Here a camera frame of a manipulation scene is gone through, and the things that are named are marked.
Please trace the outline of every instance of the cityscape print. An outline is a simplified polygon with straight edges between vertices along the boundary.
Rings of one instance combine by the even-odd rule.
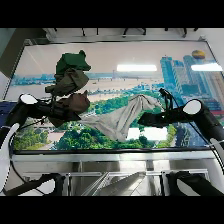
[[[176,60],[164,55],[160,59],[162,70],[161,78],[155,78],[146,72],[135,73],[86,73],[89,77],[87,85],[79,92],[88,91],[91,106],[83,116],[110,113],[128,104],[133,94],[145,94],[157,98],[162,103],[159,94],[160,88],[165,88],[178,102],[184,105],[191,99],[199,99],[216,116],[224,126],[224,80],[221,72],[193,71],[192,65],[215,63],[207,60],[203,51],[195,50],[191,55],[184,55],[183,60]],[[36,97],[44,98],[44,88],[54,83],[54,74],[32,76],[14,75],[10,88],[22,87],[37,93]],[[151,113],[159,113],[155,108]],[[121,149],[121,148],[169,148],[169,147],[196,147],[206,143],[190,126],[190,124],[176,123],[166,129],[163,140],[151,139],[149,128],[137,124],[138,118],[130,126],[135,131],[134,137],[128,137],[126,142],[112,141],[97,130],[68,122],[55,128],[48,120],[44,124],[36,124],[18,133],[15,139],[17,150],[76,150],[76,149]]]

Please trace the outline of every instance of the black border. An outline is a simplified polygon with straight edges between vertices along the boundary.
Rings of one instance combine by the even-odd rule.
[[[32,41],[32,43],[34,42],[35,44],[33,45],[49,45],[49,43],[46,44],[36,44],[38,41],[38,39],[30,39],[30,40],[35,40]],[[215,61],[217,62],[217,59],[214,55],[214,53],[212,52],[212,49],[208,43],[207,40],[125,40],[125,41],[88,41],[88,42],[69,42],[69,43],[50,43],[50,44],[70,44],[70,43],[103,43],[103,42],[205,42],[213,56],[213,58],[215,59]],[[13,69],[13,74],[11,75],[11,78],[8,82],[8,86],[4,92],[4,97],[3,99],[5,99],[8,90],[9,90],[9,86],[11,83],[11,80],[14,76],[15,70],[18,66],[19,60],[22,56],[22,53],[24,51],[25,46],[33,46],[33,45],[28,45],[26,44],[27,40],[24,41],[23,46],[19,52],[19,55],[17,57],[17,60],[15,62],[14,65],[14,69]],[[210,149],[208,147],[202,146],[202,147],[170,147],[170,148],[160,148],[160,149],[101,149],[101,150],[95,150],[95,149],[82,149],[82,150],[13,150],[13,154],[14,155],[65,155],[65,154],[122,154],[122,153],[161,153],[161,152],[192,152],[192,151],[210,151]]]

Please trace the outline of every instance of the sky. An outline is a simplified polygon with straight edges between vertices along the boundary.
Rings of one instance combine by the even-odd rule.
[[[91,73],[112,73],[118,64],[154,64],[152,75],[162,75],[160,59],[167,55],[183,61],[184,55],[194,50],[205,52],[206,59],[213,59],[204,42],[195,41],[145,41],[69,43],[26,46],[15,71],[18,75],[52,74],[63,53],[79,53],[84,50]]]

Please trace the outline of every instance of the white cloth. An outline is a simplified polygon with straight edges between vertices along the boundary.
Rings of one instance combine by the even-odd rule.
[[[161,107],[161,104],[155,98],[138,94],[134,95],[125,107],[108,114],[83,117],[78,122],[101,131],[111,140],[124,142],[131,123],[139,113],[142,110],[154,109],[155,106]]]

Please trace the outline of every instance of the wire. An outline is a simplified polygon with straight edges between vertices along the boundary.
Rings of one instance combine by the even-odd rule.
[[[31,126],[31,125],[37,124],[37,123],[39,123],[39,122],[42,122],[42,121],[44,121],[46,118],[47,118],[47,116],[44,117],[44,118],[42,118],[41,120],[39,120],[39,121],[37,121],[37,122],[34,122],[34,123],[32,123],[32,124],[28,124],[28,125],[26,125],[26,126],[21,127],[19,130],[22,130],[22,129],[27,128],[27,127],[29,127],[29,126]]]
[[[13,134],[12,136],[11,136],[11,138],[9,139],[9,149],[11,149],[12,148],[12,141],[14,140],[14,136],[15,136],[15,134]],[[15,166],[14,166],[14,163],[13,163],[13,161],[11,160],[10,161],[10,165],[12,166],[12,169],[14,170],[14,172],[16,173],[16,175],[19,177],[19,179],[23,182],[23,183],[27,183],[27,181],[25,181],[22,177],[21,177],[21,175],[18,173],[18,171],[16,170],[16,168],[15,168]],[[45,195],[45,193],[43,192],[43,191],[41,191],[41,190],[39,190],[39,189],[33,189],[33,190],[36,190],[36,191],[38,191],[39,193],[41,193],[41,194],[43,194],[43,195]]]
[[[168,92],[168,93],[172,96],[174,102],[175,102],[176,105],[177,105],[177,108],[179,108],[179,105],[178,105],[176,99],[174,98],[174,96],[173,96],[170,92]],[[220,156],[217,155],[218,153],[217,153],[217,154],[215,153],[215,149],[209,145],[210,142],[207,141],[207,139],[204,138],[204,136],[197,130],[197,128],[196,128],[193,124],[191,124],[191,122],[190,122],[189,120],[188,120],[188,123],[189,123],[189,124],[191,125],[191,127],[198,133],[198,135],[199,135],[199,136],[200,136],[200,137],[201,137],[201,138],[208,144],[209,148],[211,149],[211,151],[213,152],[215,158],[217,159],[217,161],[218,161],[218,163],[219,163],[219,165],[220,165],[220,167],[221,167],[221,170],[222,170],[222,172],[223,172],[223,175],[224,175],[224,164],[223,164],[223,162],[222,162]]]

